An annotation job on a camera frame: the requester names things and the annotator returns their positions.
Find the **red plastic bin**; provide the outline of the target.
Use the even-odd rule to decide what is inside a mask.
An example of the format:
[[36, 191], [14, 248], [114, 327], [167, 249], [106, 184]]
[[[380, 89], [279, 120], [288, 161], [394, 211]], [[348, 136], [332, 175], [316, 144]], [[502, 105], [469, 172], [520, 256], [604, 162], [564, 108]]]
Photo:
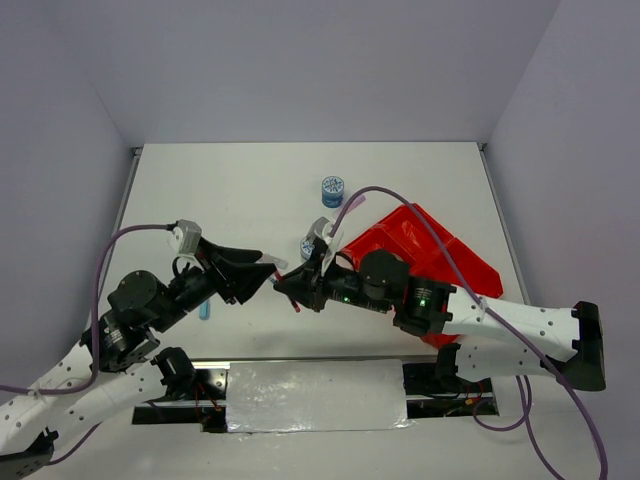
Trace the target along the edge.
[[[416, 210], [444, 244], [471, 289], [478, 295], [499, 298], [504, 293], [500, 274], [455, 237], [420, 205]], [[459, 279], [431, 234], [410, 211], [401, 205], [342, 248], [356, 266], [365, 254], [385, 249], [410, 265], [410, 273], [457, 285]]]

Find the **blue tape stack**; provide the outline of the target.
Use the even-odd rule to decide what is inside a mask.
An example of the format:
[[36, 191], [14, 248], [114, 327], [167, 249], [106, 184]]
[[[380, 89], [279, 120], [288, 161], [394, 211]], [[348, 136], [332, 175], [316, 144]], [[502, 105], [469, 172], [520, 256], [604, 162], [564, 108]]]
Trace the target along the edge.
[[321, 181], [321, 202], [327, 208], [340, 207], [344, 192], [344, 180], [338, 176], [328, 176]]
[[309, 260], [314, 250], [313, 241], [309, 238], [303, 238], [299, 245], [299, 251], [301, 258], [306, 261]]

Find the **red pen refill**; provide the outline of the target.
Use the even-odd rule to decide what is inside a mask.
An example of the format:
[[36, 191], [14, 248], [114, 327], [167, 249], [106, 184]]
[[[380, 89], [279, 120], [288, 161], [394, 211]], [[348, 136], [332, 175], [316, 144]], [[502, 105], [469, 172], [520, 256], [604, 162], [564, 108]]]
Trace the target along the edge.
[[[283, 280], [283, 276], [281, 275], [281, 273], [279, 271], [276, 271], [273, 275], [273, 279], [271, 280], [271, 283], [273, 284], [274, 287], [276, 287], [277, 285], [279, 285]], [[289, 304], [292, 306], [292, 308], [294, 309], [294, 311], [296, 313], [300, 313], [301, 312], [301, 308], [299, 307], [298, 303], [291, 298], [289, 295], [286, 295], [286, 298], [289, 302]]]

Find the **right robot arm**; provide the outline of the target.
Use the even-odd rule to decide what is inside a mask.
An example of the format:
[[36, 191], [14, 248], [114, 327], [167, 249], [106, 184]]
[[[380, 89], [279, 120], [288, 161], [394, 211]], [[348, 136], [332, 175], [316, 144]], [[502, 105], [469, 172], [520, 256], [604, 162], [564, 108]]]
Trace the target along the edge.
[[543, 308], [470, 294], [411, 274], [406, 262], [384, 249], [366, 254], [356, 270], [312, 255], [274, 289], [314, 312], [336, 301], [392, 312], [394, 326], [416, 337], [456, 337], [439, 349], [434, 369], [446, 391], [516, 375], [555, 377], [578, 391], [606, 387], [600, 313], [591, 302]]

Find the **pink eraser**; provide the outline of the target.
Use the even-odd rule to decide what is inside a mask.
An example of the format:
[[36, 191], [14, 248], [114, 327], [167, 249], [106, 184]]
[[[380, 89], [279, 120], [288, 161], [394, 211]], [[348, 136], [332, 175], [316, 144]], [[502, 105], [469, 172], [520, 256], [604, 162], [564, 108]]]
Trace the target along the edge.
[[333, 212], [334, 219], [338, 219], [342, 213], [349, 214], [366, 200], [364, 194], [353, 196], [353, 198], [354, 200], [350, 204], [348, 204], [348, 199], [345, 199], [342, 205]]

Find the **far blue tape stack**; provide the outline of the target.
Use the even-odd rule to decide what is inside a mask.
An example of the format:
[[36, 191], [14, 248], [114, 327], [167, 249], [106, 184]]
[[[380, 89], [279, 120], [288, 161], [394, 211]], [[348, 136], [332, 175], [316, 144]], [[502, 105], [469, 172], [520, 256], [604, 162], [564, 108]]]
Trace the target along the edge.
[[344, 192], [344, 180], [338, 176], [328, 176], [321, 181], [321, 202], [327, 208], [340, 207]]

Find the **blue highlighter pen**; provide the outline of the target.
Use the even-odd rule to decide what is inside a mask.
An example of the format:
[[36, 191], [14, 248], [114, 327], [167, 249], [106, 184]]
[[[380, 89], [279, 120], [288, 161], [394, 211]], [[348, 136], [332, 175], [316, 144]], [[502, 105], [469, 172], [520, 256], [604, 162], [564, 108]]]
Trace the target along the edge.
[[202, 321], [206, 321], [210, 319], [211, 303], [209, 300], [206, 300], [199, 306], [198, 316], [199, 316], [199, 319]]

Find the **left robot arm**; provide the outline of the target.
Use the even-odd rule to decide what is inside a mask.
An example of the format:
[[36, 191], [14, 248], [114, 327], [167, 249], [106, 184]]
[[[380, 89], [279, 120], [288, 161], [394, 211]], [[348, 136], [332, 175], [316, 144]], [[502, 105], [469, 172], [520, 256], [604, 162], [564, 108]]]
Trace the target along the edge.
[[277, 267], [258, 250], [221, 247], [206, 240], [193, 249], [194, 265], [169, 284], [153, 273], [126, 275], [108, 296], [98, 330], [86, 330], [71, 351], [32, 386], [1, 407], [1, 476], [23, 479], [45, 467], [56, 449], [113, 413], [162, 397], [182, 399], [196, 370], [179, 347], [155, 338], [219, 295], [247, 302]]

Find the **orange capped lead case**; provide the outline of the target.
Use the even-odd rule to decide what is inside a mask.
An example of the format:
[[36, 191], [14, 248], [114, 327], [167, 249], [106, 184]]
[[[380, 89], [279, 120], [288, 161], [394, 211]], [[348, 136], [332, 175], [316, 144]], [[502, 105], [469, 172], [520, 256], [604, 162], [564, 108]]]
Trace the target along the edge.
[[275, 257], [269, 254], [263, 254], [259, 259], [260, 263], [272, 263], [280, 270], [286, 270], [288, 268], [288, 262], [279, 257]]

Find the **silver foil base cover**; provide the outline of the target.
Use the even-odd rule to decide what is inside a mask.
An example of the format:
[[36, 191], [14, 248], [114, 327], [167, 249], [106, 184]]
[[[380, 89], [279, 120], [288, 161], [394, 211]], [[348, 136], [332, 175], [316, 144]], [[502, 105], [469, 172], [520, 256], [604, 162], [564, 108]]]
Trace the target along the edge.
[[379, 431], [410, 425], [400, 361], [236, 363], [229, 369], [231, 433]]

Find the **near blue tape stack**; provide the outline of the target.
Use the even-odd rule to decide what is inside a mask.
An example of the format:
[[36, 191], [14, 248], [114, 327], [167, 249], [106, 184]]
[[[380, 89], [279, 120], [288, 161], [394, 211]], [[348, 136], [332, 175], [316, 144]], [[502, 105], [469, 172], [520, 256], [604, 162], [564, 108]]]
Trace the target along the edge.
[[301, 258], [306, 261], [309, 260], [314, 250], [313, 241], [309, 238], [303, 238], [299, 245], [299, 251]]

